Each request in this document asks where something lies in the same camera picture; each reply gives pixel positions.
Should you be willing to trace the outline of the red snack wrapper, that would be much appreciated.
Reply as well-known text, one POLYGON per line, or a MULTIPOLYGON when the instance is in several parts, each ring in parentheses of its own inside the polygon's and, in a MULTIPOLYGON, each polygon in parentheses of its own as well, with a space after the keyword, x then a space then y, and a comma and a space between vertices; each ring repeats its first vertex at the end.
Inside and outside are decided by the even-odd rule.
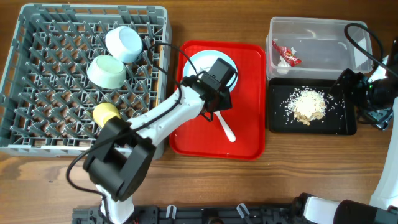
POLYGON ((302 63, 289 48, 278 46, 274 40, 272 41, 272 46, 280 54, 278 67, 294 67, 302 63))

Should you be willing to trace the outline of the light blue bowl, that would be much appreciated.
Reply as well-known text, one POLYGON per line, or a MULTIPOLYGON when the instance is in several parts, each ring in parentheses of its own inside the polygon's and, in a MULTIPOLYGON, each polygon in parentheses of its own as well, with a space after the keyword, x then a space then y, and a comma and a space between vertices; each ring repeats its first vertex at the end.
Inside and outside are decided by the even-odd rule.
POLYGON ((143 50, 139 34, 127 26, 119 26, 105 36, 105 44, 109 53, 123 63, 133 63, 143 50))

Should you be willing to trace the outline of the green bowl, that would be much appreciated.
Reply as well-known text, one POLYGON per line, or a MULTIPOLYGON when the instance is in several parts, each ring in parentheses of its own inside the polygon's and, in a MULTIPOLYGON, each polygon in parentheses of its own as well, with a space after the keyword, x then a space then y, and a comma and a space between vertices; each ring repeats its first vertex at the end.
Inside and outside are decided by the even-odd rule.
POLYGON ((125 65, 110 55, 99 55, 87 69, 89 80, 101 88, 117 89, 126 79, 125 65))

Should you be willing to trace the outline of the yellow cup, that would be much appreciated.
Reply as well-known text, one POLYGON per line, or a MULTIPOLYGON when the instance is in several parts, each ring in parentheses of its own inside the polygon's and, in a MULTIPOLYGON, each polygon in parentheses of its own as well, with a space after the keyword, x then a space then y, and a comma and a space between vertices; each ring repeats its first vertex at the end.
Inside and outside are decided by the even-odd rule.
POLYGON ((113 117, 121 118, 119 110, 111 103, 100 103, 93 110, 93 120, 101 128, 113 117))

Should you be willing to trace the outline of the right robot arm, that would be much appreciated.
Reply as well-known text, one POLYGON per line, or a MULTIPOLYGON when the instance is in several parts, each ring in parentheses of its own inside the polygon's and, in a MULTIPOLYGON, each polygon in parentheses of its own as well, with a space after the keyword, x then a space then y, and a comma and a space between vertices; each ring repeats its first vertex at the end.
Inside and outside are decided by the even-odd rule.
POLYGON ((369 82, 362 73, 345 70, 330 93, 343 95, 362 110, 391 108, 394 118, 386 162, 368 205, 334 202, 311 194, 295 197, 290 207, 292 223, 397 223, 397 40, 392 45, 382 79, 369 82))

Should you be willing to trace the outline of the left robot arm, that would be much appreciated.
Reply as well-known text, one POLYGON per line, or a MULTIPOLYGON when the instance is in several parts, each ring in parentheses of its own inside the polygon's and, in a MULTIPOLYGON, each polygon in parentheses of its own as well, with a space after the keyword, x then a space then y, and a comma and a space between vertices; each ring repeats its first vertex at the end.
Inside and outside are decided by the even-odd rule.
POLYGON ((222 58, 208 71, 184 77, 173 95, 143 115, 123 120, 109 103, 93 113, 100 135, 83 164, 103 202, 108 223, 125 223, 134 211, 132 195, 142 184, 157 146, 179 126, 232 107, 230 88, 237 69, 222 58))

